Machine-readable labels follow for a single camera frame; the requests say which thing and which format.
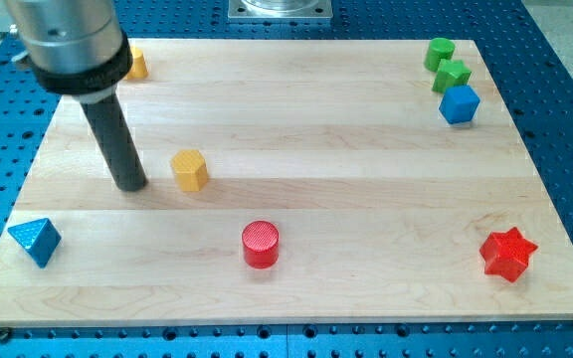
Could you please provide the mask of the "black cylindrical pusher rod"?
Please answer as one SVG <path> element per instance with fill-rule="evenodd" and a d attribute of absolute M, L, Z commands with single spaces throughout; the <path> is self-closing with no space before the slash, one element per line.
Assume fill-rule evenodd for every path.
<path fill-rule="evenodd" d="M 144 188 L 146 175 L 116 94 L 81 107 L 115 186 L 126 192 Z"/>

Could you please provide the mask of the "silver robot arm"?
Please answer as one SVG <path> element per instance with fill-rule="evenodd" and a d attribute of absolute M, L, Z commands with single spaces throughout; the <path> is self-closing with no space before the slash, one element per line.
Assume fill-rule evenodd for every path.
<path fill-rule="evenodd" d="M 142 189 L 146 175 L 116 96 L 133 65 L 111 0 L 6 0 L 28 67 L 48 92 L 76 100 L 115 186 Z"/>

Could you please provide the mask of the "yellow block behind arm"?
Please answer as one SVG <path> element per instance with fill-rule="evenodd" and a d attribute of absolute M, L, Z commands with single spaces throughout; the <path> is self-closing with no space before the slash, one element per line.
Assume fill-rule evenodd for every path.
<path fill-rule="evenodd" d="M 130 47 L 130 52 L 132 56 L 132 65 L 124 78 L 126 80 L 142 80 L 147 78 L 149 72 L 143 52 L 135 46 Z"/>

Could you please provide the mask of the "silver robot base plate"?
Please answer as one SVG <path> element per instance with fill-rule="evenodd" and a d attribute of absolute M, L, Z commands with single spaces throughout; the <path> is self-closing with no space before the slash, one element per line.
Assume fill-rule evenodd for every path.
<path fill-rule="evenodd" d="M 229 0 L 230 20 L 330 19 L 331 0 Z"/>

